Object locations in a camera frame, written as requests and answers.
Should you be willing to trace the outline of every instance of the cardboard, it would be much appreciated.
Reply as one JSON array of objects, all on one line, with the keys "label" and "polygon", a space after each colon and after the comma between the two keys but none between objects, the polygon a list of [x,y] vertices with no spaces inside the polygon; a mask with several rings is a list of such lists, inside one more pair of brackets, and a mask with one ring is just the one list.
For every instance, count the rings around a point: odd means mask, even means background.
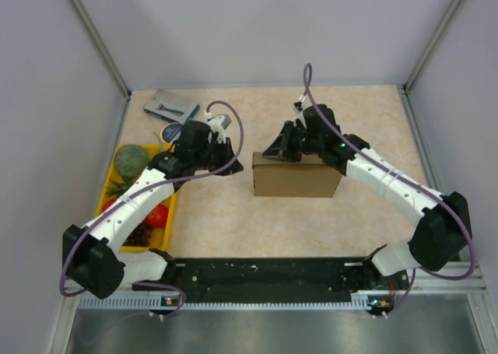
[{"label": "cardboard", "polygon": [[200,108],[197,101],[158,89],[154,97],[144,105],[143,110],[163,121],[184,124],[195,117]]},{"label": "cardboard", "polygon": [[299,163],[252,156],[254,196],[332,198],[342,175],[325,166],[318,156],[303,156]]}]

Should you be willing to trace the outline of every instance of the black mounting plate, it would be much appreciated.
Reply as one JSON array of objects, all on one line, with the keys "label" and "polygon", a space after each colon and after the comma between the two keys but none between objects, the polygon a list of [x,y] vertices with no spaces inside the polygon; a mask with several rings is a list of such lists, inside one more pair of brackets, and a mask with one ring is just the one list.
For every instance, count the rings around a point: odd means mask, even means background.
[{"label": "black mounting plate", "polygon": [[[189,303],[327,303],[350,302],[344,278],[361,273],[364,258],[176,258],[159,281],[182,288]],[[399,272],[375,288],[389,294],[389,281],[404,289]],[[356,288],[370,290],[367,278]],[[161,290],[133,286],[134,290]]]}]

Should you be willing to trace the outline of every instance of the grapes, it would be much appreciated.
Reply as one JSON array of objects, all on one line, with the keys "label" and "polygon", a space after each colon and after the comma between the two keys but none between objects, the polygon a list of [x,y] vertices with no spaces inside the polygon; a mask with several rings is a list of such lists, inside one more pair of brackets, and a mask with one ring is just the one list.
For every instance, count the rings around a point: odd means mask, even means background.
[{"label": "grapes", "polygon": [[130,233],[123,245],[126,247],[148,247],[153,228],[144,220]]}]

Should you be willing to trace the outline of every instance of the grey metal frame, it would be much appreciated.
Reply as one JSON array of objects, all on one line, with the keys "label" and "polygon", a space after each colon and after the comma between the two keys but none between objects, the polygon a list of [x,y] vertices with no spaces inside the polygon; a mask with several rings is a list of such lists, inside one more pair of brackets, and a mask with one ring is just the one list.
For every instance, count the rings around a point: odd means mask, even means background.
[{"label": "grey metal frame", "polygon": [[422,56],[420,56],[419,60],[417,61],[415,68],[413,68],[412,74],[410,74],[408,81],[404,86],[407,94],[410,93],[417,79],[420,77],[420,74],[422,74],[423,69],[429,63],[430,58],[433,56],[434,52],[437,49],[437,46],[443,39],[445,33],[447,32],[447,30],[451,25],[451,22],[458,14],[458,11],[460,10],[464,2],[465,0],[451,1],[450,5],[448,6],[448,9],[444,13],[443,18],[441,19],[439,25],[437,26],[436,31],[434,31],[434,34],[431,37],[429,43],[427,44],[426,49],[424,50]]},{"label": "grey metal frame", "polygon": [[130,89],[125,83],[123,76],[117,69],[117,66],[114,62],[114,59],[110,55],[107,50],[105,44],[102,41],[102,38],[99,35],[96,27],[93,25],[92,19],[88,15],[88,12],[85,9],[85,6],[81,3],[81,0],[68,0],[73,7],[76,16],[79,18],[79,21],[82,24],[82,28],[88,35],[91,43],[96,49],[97,54],[102,59],[102,62],[106,69],[108,70],[110,77],[116,82],[117,87],[123,93],[125,98],[129,98],[131,96]]},{"label": "grey metal frame", "polygon": [[[125,98],[125,106],[129,104],[129,97],[131,92],[126,85],[121,73],[119,72],[114,59],[111,57],[108,49],[106,48],[104,42],[100,38],[100,35],[93,25],[91,18],[89,17],[87,11],[81,0],[68,0],[79,20],[82,23],[82,28],[87,32],[87,35],[96,48],[97,53],[102,59],[103,64],[107,68],[109,74],[116,82],[117,87],[123,93]],[[431,165],[430,151],[427,148],[426,139],[421,132],[419,127],[419,122],[417,121],[416,109],[413,107],[409,92],[415,85],[417,79],[423,72],[423,69],[427,66],[430,59],[433,57],[434,52],[437,49],[438,44],[444,37],[444,34],[448,30],[451,22],[454,20],[455,16],[458,14],[462,4],[465,0],[452,0],[449,5],[443,19],[440,21],[436,31],[430,42],[427,44],[425,51],[417,62],[412,74],[409,76],[408,82],[404,86],[398,86],[399,96],[402,100],[403,107],[405,109],[405,114],[409,126],[412,131],[412,136],[414,143],[416,145],[417,151],[419,153],[420,163],[423,167],[424,174],[427,179],[427,184],[430,187],[439,189],[441,186],[440,179],[437,176],[437,172]],[[121,121],[121,127],[114,140],[114,145],[117,145],[119,136],[122,129],[122,123],[126,118],[126,108],[124,109],[123,118]],[[462,258],[467,259],[467,254],[462,253]],[[459,270],[460,268],[467,267],[468,263],[458,262],[452,265],[452,269]],[[479,332],[479,336],[482,340],[482,344],[487,353],[497,353],[498,354],[498,320],[496,319],[496,313],[493,309],[493,305],[490,301],[489,295],[486,293],[486,285],[484,279],[480,274],[480,270],[476,270],[477,273],[474,275],[472,280],[463,282],[456,286],[451,285],[448,282],[438,282],[429,278],[421,278],[417,280],[417,284],[414,288],[414,293],[422,294],[466,294],[468,296],[468,303],[474,317],[475,326]],[[71,333],[72,325],[75,319],[75,313],[79,305],[80,297],[75,298],[63,298],[61,299],[58,314],[54,322],[54,327],[49,341],[49,346],[45,354],[59,354],[65,352],[69,336]]]}]

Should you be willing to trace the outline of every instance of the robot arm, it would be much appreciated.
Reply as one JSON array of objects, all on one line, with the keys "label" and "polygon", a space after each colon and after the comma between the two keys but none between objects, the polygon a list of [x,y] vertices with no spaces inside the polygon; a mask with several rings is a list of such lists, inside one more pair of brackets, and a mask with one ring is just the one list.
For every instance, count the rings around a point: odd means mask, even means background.
[{"label": "robot arm", "polygon": [[[154,156],[133,186],[105,212],[82,228],[73,225],[65,231],[63,262],[75,243],[84,236],[68,264],[66,276],[101,299],[120,286],[161,278],[169,254],[158,250],[141,254],[120,253],[119,250],[133,229],[184,183],[168,181],[190,177],[198,170],[217,170],[233,158],[230,138],[225,136],[230,118],[225,114],[206,116],[208,124],[185,122],[172,151]],[[230,175],[243,169],[236,160],[219,175]]]},{"label": "robot arm", "polygon": [[[333,111],[324,104],[318,107],[341,132],[335,123]],[[299,162],[303,154],[317,154],[327,166],[376,191],[416,228],[411,239],[377,249],[364,261],[365,272],[372,282],[379,282],[396,272],[420,266],[430,271],[439,271],[466,245],[466,240],[457,223],[444,208],[421,192],[428,191],[449,205],[470,231],[465,198],[457,192],[445,196],[421,185],[387,163],[358,136],[343,136],[361,152],[387,167],[387,171],[363,158],[344,143],[322,121],[314,107],[302,110],[295,121],[287,121],[263,156]],[[413,185],[407,185],[400,178]]]}]

